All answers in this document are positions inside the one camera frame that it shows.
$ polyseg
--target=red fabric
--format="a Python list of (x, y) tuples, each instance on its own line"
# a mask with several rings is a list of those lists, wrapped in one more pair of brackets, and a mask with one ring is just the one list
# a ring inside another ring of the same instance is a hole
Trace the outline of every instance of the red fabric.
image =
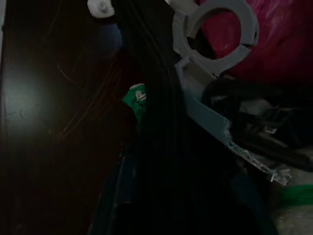
[[(312, 80), (313, 0), (247, 0), (260, 27), (258, 45), (230, 69), (239, 79), (263, 83), (303, 83)], [(218, 58), (232, 52), (240, 41), (240, 23), (225, 12), (202, 26)]]

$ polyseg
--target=green object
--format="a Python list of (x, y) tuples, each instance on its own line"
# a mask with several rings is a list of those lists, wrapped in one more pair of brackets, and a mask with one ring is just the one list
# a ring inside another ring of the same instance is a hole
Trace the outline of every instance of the green object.
[(313, 185), (286, 188), (281, 194), (282, 207), (313, 205)]
[(141, 124), (142, 116), (146, 112), (146, 89), (144, 84), (137, 84), (130, 88), (123, 98), (126, 103), (133, 110), (138, 124)]

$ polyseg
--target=white plastic cap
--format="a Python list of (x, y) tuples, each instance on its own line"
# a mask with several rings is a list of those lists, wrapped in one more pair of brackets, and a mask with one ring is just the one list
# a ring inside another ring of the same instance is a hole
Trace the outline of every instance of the white plastic cap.
[(95, 18), (108, 18), (115, 14), (111, 0), (88, 0), (87, 6)]

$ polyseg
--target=dark wooden surface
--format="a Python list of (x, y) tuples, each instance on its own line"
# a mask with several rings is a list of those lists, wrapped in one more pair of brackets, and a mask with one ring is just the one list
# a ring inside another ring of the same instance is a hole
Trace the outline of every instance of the dark wooden surface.
[(3, 31), (0, 234), (86, 234), (140, 73), (86, 0), (8, 0)]

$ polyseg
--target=gray plastic bracket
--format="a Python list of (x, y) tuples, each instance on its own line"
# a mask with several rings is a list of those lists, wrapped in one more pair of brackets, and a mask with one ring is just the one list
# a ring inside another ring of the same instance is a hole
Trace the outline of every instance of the gray plastic bracket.
[[(229, 55), (221, 59), (211, 60), (200, 55), (196, 50), (192, 50), (187, 37), (195, 38), (205, 20), (223, 11), (234, 12), (239, 18), (241, 24), (240, 44)], [(258, 36), (258, 21), (252, 9), (244, 0), (210, 0), (201, 5), (191, 16), (176, 10), (173, 19), (174, 51), (182, 57), (192, 58), (202, 70), (216, 76), (245, 59), (250, 53), (248, 47), (257, 44)]]

